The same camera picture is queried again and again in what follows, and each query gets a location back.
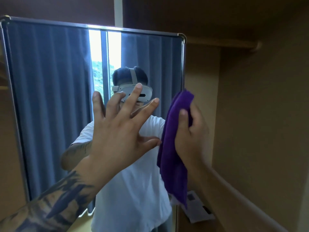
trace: purple cloth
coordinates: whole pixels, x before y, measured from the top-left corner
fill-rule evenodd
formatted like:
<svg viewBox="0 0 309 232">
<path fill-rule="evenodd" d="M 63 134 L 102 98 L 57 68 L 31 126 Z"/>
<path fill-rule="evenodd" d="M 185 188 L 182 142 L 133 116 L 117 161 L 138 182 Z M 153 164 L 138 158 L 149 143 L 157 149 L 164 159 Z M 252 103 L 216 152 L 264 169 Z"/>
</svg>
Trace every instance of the purple cloth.
<svg viewBox="0 0 309 232">
<path fill-rule="evenodd" d="M 178 93 L 172 101 L 165 120 L 159 147 L 157 166 L 167 192 L 173 195 L 187 208 L 187 169 L 175 149 L 175 137 L 178 129 L 178 117 L 181 109 L 189 114 L 189 127 L 192 125 L 190 105 L 194 98 L 186 89 Z"/>
</svg>

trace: tattooed forearm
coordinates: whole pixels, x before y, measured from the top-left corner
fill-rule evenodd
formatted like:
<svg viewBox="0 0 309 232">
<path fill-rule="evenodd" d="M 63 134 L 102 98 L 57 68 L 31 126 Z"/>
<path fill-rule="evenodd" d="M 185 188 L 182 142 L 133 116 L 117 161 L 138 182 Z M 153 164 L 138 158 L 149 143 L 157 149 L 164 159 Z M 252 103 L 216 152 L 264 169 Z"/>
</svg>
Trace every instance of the tattooed forearm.
<svg viewBox="0 0 309 232">
<path fill-rule="evenodd" d="M 61 156 L 61 167 L 64 170 L 72 170 L 78 163 L 89 155 L 91 141 L 76 143 L 70 146 Z"/>
<path fill-rule="evenodd" d="M 73 171 L 0 222 L 0 231 L 67 231 L 93 198 L 94 186 Z"/>
</svg>

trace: white vr headset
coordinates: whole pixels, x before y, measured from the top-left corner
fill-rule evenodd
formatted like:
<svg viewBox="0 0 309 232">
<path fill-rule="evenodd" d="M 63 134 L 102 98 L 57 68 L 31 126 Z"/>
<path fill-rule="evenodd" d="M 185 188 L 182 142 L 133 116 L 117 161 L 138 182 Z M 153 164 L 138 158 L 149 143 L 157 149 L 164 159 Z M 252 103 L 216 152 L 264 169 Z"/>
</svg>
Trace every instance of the white vr headset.
<svg viewBox="0 0 309 232">
<path fill-rule="evenodd" d="M 135 70 L 133 68 L 129 68 L 129 69 L 131 72 L 132 84 L 124 83 L 119 86 L 112 87 L 113 91 L 126 93 L 126 96 L 123 99 L 121 99 L 122 102 L 125 102 L 127 100 L 129 95 L 132 93 L 133 89 L 135 88 L 136 84 L 138 83 Z M 143 85 L 141 94 L 138 97 L 138 102 L 148 102 L 150 101 L 151 97 L 152 97 L 152 88 L 147 85 Z"/>
</svg>

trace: window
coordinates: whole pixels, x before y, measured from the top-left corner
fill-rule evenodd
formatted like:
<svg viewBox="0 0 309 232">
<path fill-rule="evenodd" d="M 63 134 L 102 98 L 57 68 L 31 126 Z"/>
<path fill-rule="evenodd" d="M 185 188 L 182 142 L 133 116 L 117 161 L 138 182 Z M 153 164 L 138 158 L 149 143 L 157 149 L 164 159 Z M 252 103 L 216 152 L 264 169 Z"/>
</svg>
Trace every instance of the window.
<svg viewBox="0 0 309 232">
<path fill-rule="evenodd" d="M 121 67 L 121 33 L 120 32 L 107 32 L 108 42 L 108 61 L 109 61 L 109 87 L 103 86 L 103 72 L 102 65 L 107 62 L 102 62 L 102 42 L 100 30 L 89 30 L 90 52 L 92 61 L 92 75 L 94 82 L 94 89 L 99 91 L 102 95 L 103 101 L 110 99 L 113 94 L 112 87 L 112 74 L 114 70 Z M 109 97 L 104 98 L 104 88 L 109 88 Z"/>
</svg>

